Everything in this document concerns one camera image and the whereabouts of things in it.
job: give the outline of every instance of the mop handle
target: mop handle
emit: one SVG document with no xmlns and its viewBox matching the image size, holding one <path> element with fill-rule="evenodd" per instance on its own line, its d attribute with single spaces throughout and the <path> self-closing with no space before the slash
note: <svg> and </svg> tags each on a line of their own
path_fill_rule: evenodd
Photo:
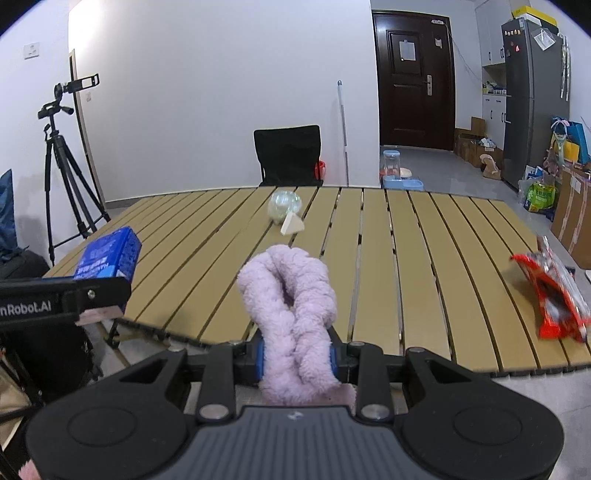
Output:
<svg viewBox="0 0 591 480">
<path fill-rule="evenodd" d="M 343 82 L 337 82 L 337 91 L 339 92 L 340 119 L 343 124 L 343 147 L 345 151 L 345 175 L 347 177 L 347 186 L 349 186 L 349 154 L 347 149 L 347 127 L 345 125 L 345 106 L 343 105 Z"/>
</svg>

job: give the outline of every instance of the green bag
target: green bag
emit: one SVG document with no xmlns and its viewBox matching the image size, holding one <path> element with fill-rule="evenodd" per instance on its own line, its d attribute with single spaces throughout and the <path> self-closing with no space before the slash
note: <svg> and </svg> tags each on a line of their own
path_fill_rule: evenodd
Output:
<svg viewBox="0 0 591 480">
<path fill-rule="evenodd" d="M 556 187 L 544 185 L 543 183 L 533 183 L 527 191 L 527 198 L 524 207 L 528 212 L 537 213 L 545 208 L 550 208 L 554 204 L 554 195 Z"/>
</svg>

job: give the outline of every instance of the blue snack box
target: blue snack box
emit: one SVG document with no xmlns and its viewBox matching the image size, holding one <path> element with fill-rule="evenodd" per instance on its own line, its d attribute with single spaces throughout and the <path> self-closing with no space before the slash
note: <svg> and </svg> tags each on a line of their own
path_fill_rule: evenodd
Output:
<svg viewBox="0 0 591 480">
<path fill-rule="evenodd" d="M 88 244 L 74 278 L 125 277 L 131 282 L 141 248 L 142 243 L 130 227 L 119 228 Z"/>
</svg>

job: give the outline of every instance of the black chair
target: black chair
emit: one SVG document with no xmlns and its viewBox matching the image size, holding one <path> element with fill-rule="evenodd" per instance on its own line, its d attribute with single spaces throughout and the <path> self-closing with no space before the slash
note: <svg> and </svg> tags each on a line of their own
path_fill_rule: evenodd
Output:
<svg viewBox="0 0 591 480">
<path fill-rule="evenodd" d="M 320 127 L 255 130 L 255 149 L 261 164 L 261 186 L 319 187 L 314 176 L 320 171 Z"/>
</svg>

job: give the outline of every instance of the dark wooden door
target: dark wooden door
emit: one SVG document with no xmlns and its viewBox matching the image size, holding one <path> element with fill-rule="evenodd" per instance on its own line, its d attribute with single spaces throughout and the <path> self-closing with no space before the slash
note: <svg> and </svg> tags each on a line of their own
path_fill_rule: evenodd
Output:
<svg viewBox="0 0 591 480">
<path fill-rule="evenodd" d="M 453 150 L 456 86 L 449 19 L 374 11 L 374 29 L 380 144 Z"/>
</svg>

